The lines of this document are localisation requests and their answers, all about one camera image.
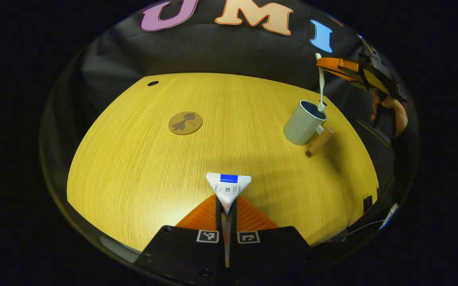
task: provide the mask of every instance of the peach letter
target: peach letter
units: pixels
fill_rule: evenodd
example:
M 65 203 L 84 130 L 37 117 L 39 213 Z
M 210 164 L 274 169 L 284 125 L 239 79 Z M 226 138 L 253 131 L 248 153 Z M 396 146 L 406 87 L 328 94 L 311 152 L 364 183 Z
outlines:
M 222 16 L 215 19 L 215 22 L 225 25 L 239 25 L 243 23 L 243 20 L 238 18 L 238 11 L 241 11 L 251 26 L 259 24 L 268 17 L 268 21 L 262 24 L 264 29 L 282 35 L 291 34 L 287 27 L 289 26 L 289 13 L 293 11 L 291 8 L 277 3 L 268 3 L 259 7 L 252 0 L 225 0 L 224 12 Z
M 144 14 L 144 17 L 142 18 L 140 28 L 144 31 L 157 31 L 176 26 L 188 20 L 194 13 L 198 0 L 180 1 L 183 1 L 183 4 L 181 4 L 180 12 L 173 18 L 167 20 L 160 20 L 160 13 L 162 13 L 162 9 L 164 9 L 165 6 L 171 3 L 170 1 L 158 4 L 144 11 L 142 13 Z

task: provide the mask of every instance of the purple letter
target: purple letter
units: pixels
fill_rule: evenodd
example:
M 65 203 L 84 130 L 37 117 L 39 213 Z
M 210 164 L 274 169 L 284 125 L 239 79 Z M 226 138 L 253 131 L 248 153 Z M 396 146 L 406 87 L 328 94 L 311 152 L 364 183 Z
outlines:
M 160 20 L 160 13 L 162 12 L 162 9 L 165 6 L 171 3 L 170 1 L 158 4 L 144 11 L 142 13 L 144 14 L 144 17 L 142 18 L 142 22 L 140 24 L 141 29 L 143 29 L 144 31 L 158 31 L 161 29 L 167 29 L 169 27 L 176 26 L 188 20 L 194 13 L 198 0 L 180 1 L 183 1 L 183 4 L 180 8 L 180 12 L 173 18 L 167 20 Z

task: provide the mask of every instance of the blue letter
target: blue letter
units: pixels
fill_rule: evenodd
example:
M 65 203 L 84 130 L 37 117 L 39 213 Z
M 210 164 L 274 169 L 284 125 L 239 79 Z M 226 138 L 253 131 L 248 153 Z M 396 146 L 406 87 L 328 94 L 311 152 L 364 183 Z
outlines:
M 314 24 L 314 26 L 316 26 L 316 37 L 311 40 L 311 44 L 325 52 L 333 52 L 330 47 L 330 34 L 333 31 L 320 22 L 314 20 L 311 20 L 311 22 Z

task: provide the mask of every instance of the human hand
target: human hand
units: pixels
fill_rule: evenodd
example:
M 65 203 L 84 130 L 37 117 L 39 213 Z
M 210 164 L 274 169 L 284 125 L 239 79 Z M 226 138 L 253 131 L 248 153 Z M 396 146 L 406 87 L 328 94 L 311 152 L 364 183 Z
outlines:
M 372 102 L 374 114 L 371 115 L 371 122 L 374 122 L 376 119 L 376 112 L 379 105 L 382 105 L 385 108 L 392 108 L 395 111 L 395 134 L 393 134 L 393 137 L 395 138 L 402 134 L 408 125 L 408 115 L 406 114 L 406 110 L 402 104 L 391 96 L 387 96 L 385 100 L 381 101 L 381 98 L 378 96 L 378 91 L 376 89 L 372 89 L 371 92 L 372 96 L 374 96 L 374 101 Z

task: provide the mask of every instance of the cable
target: cable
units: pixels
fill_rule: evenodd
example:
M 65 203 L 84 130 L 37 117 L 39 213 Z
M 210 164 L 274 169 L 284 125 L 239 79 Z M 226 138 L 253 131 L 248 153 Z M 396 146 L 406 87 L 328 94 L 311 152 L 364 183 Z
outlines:
M 383 221 L 386 221 L 386 219 L 378 220 L 378 221 L 375 221 L 375 222 L 371 222 L 371 223 L 369 223 L 369 224 L 366 224 L 365 226 L 362 226 L 362 227 L 359 228 L 358 230 L 361 230 L 362 228 L 365 228 L 366 226 L 370 226 L 370 225 L 373 224 L 373 223 L 376 223 L 376 222 L 383 222 Z M 350 234 L 352 234 L 353 232 L 356 232 L 356 231 L 358 231 L 358 230 L 353 230 L 352 232 L 349 232 L 346 236 L 348 236 L 348 235 L 350 235 Z

